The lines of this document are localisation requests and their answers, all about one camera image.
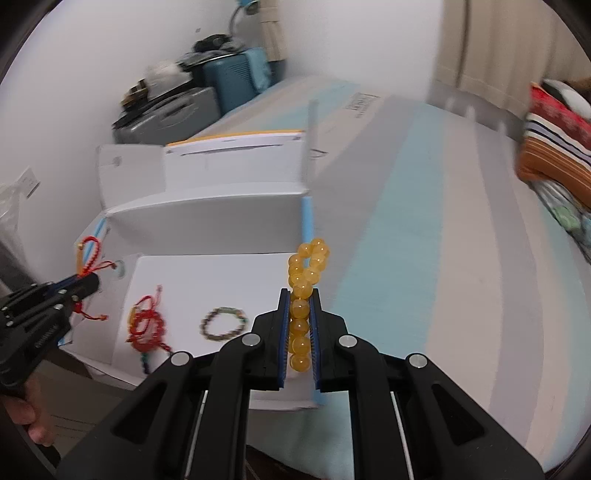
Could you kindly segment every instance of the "bed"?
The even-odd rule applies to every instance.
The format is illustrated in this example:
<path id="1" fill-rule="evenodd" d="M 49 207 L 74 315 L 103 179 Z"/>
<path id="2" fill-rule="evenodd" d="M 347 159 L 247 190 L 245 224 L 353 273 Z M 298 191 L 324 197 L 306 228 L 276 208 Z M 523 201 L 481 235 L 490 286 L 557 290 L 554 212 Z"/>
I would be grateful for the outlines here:
<path id="1" fill-rule="evenodd" d="M 591 270 L 514 173 L 517 143 L 420 102 L 326 77 L 281 82 L 202 135 L 317 126 L 323 308 L 381 352 L 425 352 L 545 470 L 591 423 Z M 348 398 L 253 411 L 249 443 L 353 478 Z"/>

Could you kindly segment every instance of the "power outlet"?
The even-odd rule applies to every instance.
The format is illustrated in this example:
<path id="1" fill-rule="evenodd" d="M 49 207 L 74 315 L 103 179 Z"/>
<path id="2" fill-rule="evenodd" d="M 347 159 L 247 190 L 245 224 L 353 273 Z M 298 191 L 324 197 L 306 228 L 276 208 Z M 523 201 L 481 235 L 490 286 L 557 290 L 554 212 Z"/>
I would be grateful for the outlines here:
<path id="1" fill-rule="evenodd" d="M 17 185 L 26 198 L 30 198 L 35 193 L 39 184 L 40 182 L 37 180 L 31 167 L 28 167 L 17 180 Z"/>

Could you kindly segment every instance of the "striped pillow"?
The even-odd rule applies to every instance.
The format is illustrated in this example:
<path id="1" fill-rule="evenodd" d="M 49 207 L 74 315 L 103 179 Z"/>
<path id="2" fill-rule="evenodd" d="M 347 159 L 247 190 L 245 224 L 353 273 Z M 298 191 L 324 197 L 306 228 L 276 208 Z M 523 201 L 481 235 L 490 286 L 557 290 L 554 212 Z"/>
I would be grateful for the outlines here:
<path id="1" fill-rule="evenodd" d="M 531 86 L 517 176 L 555 180 L 591 208 L 591 124 L 539 85 Z"/>

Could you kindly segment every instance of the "human hand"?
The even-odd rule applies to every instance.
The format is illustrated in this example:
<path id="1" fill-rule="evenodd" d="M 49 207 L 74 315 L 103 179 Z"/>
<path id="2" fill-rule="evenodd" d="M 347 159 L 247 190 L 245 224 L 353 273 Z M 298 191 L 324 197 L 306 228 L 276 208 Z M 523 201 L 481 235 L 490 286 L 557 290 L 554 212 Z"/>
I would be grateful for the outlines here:
<path id="1" fill-rule="evenodd" d="M 25 383 L 25 400 L 0 395 L 8 416 L 17 425 L 29 425 L 28 434 L 35 443 L 49 447 L 56 436 L 53 432 L 51 417 L 41 395 L 41 385 L 35 375 Z"/>

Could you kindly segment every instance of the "orange edge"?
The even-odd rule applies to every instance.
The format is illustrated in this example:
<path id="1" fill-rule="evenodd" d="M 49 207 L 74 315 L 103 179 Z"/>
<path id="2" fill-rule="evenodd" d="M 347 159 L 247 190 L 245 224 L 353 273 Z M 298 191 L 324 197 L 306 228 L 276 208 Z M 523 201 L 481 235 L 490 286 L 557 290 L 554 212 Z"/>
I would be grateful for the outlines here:
<path id="1" fill-rule="evenodd" d="M 167 147 L 175 147 L 176 145 L 183 145 L 185 143 L 194 143 L 200 140 L 211 140 L 213 138 L 224 138 L 224 137 L 242 137 L 244 135 L 258 135 L 258 134 L 298 134 L 302 133 L 303 130 L 262 130 L 259 132 L 240 132 L 235 134 L 219 134 L 209 135 L 208 137 L 197 137 L 190 138 L 189 140 L 182 140 L 180 142 L 173 142 L 166 145 Z"/>

